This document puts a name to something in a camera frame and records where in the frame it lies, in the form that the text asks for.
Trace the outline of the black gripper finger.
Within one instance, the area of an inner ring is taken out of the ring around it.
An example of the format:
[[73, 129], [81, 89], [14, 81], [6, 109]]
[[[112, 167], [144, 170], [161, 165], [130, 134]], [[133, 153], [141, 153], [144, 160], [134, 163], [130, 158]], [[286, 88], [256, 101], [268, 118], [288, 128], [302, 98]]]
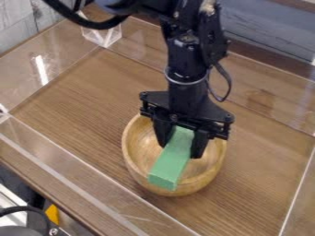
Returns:
[[208, 146], [208, 132], [205, 130], [196, 130], [190, 145], [190, 158], [200, 159], [204, 149]]
[[153, 121], [153, 131], [154, 131], [157, 143], [158, 143], [160, 147], [162, 148], [166, 145], [170, 137], [173, 135], [174, 126], [172, 125], [170, 122], [166, 122], [162, 120], [154, 120]]

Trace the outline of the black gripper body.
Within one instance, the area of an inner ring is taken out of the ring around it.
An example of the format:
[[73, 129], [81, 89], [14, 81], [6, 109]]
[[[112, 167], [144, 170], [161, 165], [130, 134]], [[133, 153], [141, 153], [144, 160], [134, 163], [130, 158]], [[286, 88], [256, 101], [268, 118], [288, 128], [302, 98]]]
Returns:
[[154, 120], [162, 120], [193, 132], [205, 130], [208, 140], [226, 140], [234, 117], [209, 98], [209, 73], [178, 77], [165, 72], [165, 81], [166, 90], [142, 91], [138, 94], [142, 102], [140, 114], [150, 118], [152, 127]]

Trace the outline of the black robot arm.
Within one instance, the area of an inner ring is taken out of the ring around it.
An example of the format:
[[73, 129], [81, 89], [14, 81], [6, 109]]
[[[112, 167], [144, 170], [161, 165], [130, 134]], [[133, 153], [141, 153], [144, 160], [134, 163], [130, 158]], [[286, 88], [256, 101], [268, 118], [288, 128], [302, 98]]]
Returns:
[[60, 0], [42, 2], [69, 21], [92, 30], [109, 30], [130, 15], [145, 14], [158, 19], [166, 47], [165, 91], [138, 94], [140, 114], [152, 120], [157, 143], [169, 143], [174, 128], [193, 132], [189, 157], [201, 157], [208, 141], [228, 139], [233, 115], [217, 104], [226, 95], [210, 88], [210, 71], [225, 80], [230, 76], [220, 65], [228, 56], [229, 41], [224, 35], [217, 0], [94, 0], [112, 17], [105, 21], [82, 18]]

